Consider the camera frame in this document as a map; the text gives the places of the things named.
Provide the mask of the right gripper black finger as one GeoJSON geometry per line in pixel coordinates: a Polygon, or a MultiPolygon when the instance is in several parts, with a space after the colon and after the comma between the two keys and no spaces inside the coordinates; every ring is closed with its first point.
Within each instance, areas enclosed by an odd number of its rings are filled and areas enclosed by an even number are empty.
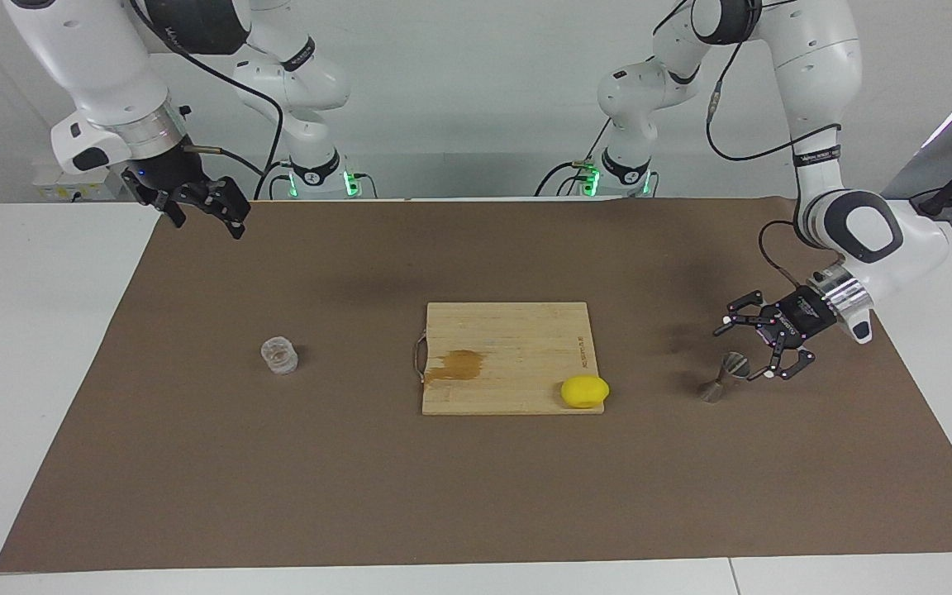
{"type": "Polygon", "coordinates": [[[215,217],[234,240],[245,234],[245,219],[252,210],[249,200],[230,177],[183,184],[174,191],[174,203],[215,217]]]}
{"type": "Polygon", "coordinates": [[[159,213],[166,215],[173,223],[175,229],[180,229],[186,222],[186,216],[177,201],[173,200],[170,193],[164,191],[155,191],[147,188],[131,169],[125,169],[122,172],[122,181],[133,192],[135,200],[141,206],[153,207],[159,213]]]}

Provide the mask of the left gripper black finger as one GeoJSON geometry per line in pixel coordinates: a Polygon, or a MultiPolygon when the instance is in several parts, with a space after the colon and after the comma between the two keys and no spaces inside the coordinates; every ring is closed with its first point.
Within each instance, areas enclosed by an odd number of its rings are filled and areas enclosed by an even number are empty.
{"type": "Polygon", "coordinates": [[[768,363],[762,369],[748,373],[748,381],[755,381],[762,377],[789,380],[816,361],[816,355],[804,347],[807,339],[805,335],[793,334],[790,331],[757,332],[764,339],[764,343],[771,348],[771,353],[768,363]],[[796,361],[790,366],[785,366],[783,365],[783,357],[789,353],[796,355],[796,361]]]}
{"type": "Polygon", "coordinates": [[[783,334],[782,316],[777,302],[766,302],[760,291],[752,291],[726,305],[726,314],[713,335],[722,336],[736,327],[748,326],[762,334],[780,336],[783,334]]]}

